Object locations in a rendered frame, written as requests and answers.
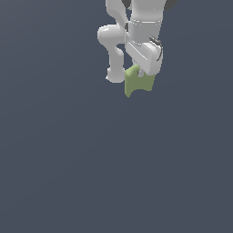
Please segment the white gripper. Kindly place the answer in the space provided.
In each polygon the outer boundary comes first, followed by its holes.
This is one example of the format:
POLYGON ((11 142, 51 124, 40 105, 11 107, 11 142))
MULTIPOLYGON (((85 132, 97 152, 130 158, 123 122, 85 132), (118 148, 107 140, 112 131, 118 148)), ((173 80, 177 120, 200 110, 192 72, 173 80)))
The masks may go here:
POLYGON ((125 39, 126 52, 140 66, 137 75, 139 77, 142 77, 144 73, 148 76, 156 75, 160 71, 163 59, 161 41, 151 36, 148 42, 138 45, 129 37, 129 33, 126 33, 125 39))

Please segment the green block object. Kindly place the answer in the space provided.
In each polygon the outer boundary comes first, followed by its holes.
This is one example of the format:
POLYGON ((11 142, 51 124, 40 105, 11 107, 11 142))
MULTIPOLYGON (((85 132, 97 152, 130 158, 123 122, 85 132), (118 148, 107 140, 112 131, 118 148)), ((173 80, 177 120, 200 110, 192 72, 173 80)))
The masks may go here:
POLYGON ((152 90, 155 77, 147 74, 139 77, 137 74, 139 70, 140 66, 134 65, 125 71, 125 95, 127 97, 130 97, 135 90, 152 90))

